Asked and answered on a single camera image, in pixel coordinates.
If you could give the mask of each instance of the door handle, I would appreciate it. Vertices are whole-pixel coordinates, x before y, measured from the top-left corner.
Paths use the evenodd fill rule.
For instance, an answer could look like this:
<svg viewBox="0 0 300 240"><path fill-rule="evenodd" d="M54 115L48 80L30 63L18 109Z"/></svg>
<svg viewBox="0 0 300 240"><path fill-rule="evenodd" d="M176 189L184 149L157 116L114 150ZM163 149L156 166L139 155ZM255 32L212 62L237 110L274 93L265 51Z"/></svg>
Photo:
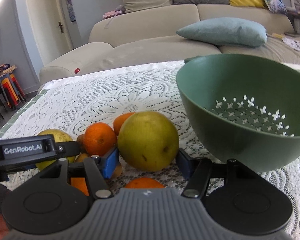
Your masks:
<svg viewBox="0 0 300 240"><path fill-rule="evenodd" d="M59 22L58 27L60 28L61 33L63 33L63 24L61 24L61 22Z"/></svg>

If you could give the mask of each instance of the pink object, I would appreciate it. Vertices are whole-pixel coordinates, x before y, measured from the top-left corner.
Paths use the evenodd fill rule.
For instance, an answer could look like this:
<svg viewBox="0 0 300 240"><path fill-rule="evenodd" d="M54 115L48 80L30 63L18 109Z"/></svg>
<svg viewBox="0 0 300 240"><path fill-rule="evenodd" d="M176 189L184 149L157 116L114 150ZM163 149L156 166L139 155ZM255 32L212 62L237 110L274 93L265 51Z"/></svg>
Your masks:
<svg viewBox="0 0 300 240"><path fill-rule="evenodd" d="M106 12L105 15L103 15L103 19L108 19L117 15L122 14L122 11L111 11L111 12Z"/></svg>

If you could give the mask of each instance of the newspaper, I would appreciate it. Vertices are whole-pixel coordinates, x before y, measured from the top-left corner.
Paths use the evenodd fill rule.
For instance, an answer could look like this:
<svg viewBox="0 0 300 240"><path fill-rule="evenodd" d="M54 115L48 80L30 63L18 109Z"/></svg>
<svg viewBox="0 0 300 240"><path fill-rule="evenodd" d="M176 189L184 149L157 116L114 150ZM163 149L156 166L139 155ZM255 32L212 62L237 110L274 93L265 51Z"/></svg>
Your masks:
<svg viewBox="0 0 300 240"><path fill-rule="evenodd" d="M294 40L294 39L290 39L290 38L287 38L287 37L282 38L282 40L289 47L291 47L291 48L293 48L293 49L295 49L297 51L300 51L300 41L297 41L297 40Z"/></svg>

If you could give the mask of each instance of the silver screw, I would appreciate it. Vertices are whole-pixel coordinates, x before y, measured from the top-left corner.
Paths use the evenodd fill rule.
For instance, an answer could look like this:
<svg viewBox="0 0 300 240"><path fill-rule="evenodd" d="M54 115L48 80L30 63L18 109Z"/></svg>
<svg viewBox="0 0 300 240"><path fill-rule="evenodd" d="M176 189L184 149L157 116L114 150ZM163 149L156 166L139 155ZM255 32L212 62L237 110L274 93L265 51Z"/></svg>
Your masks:
<svg viewBox="0 0 300 240"><path fill-rule="evenodd" d="M108 198L111 196L111 191L107 189L100 189L96 192L98 198Z"/></svg>
<svg viewBox="0 0 300 240"><path fill-rule="evenodd" d="M196 189L186 189L183 192L183 195L189 198L197 198L199 197L199 191L197 191Z"/></svg>

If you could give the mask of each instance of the sofa backrest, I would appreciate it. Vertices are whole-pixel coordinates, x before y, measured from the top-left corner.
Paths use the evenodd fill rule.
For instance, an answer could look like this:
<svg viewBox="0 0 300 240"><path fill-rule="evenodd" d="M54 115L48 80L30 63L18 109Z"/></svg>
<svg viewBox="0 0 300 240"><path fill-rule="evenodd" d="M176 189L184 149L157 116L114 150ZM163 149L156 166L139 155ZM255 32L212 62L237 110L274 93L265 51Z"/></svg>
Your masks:
<svg viewBox="0 0 300 240"><path fill-rule="evenodd" d="M106 42L117 47L133 41L176 35L178 29L200 21L194 4L152 8L111 19L94 25L89 42Z"/></svg>
<svg viewBox="0 0 300 240"><path fill-rule="evenodd" d="M285 15L274 14L266 9L225 4L198 4L197 7L201 21L220 17L237 17L262 24L269 34L294 32L291 22Z"/></svg>

